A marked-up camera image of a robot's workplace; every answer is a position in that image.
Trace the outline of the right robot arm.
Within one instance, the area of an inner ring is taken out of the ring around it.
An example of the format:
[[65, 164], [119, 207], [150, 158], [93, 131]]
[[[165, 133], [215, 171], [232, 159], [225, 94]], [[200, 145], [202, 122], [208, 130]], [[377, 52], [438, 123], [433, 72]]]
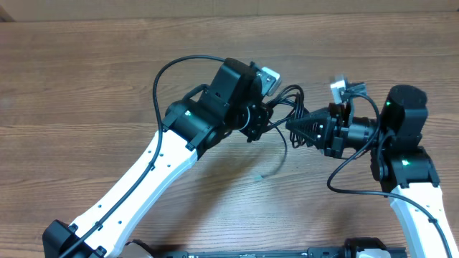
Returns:
[[286, 128], [325, 156], [341, 158], [353, 148], [356, 159], [368, 151], [371, 172], [381, 191], [355, 190], [356, 195], [380, 195], [399, 220], [412, 257], [457, 257], [458, 247], [443, 206], [440, 177], [427, 151], [420, 145], [428, 116], [427, 96], [411, 85], [396, 85], [374, 119], [355, 116], [354, 99], [370, 105], [363, 82], [331, 84], [328, 107], [294, 118]]

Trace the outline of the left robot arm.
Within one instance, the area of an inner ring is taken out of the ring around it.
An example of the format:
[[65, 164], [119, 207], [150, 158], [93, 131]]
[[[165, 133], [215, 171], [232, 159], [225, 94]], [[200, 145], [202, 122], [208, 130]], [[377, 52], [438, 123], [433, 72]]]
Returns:
[[94, 206], [72, 223], [53, 221], [42, 235], [46, 257], [117, 257], [161, 194], [233, 131], [260, 139], [273, 114], [263, 102], [280, 75], [255, 63], [221, 59], [212, 83], [202, 84], [158, 114], [147, 149]]

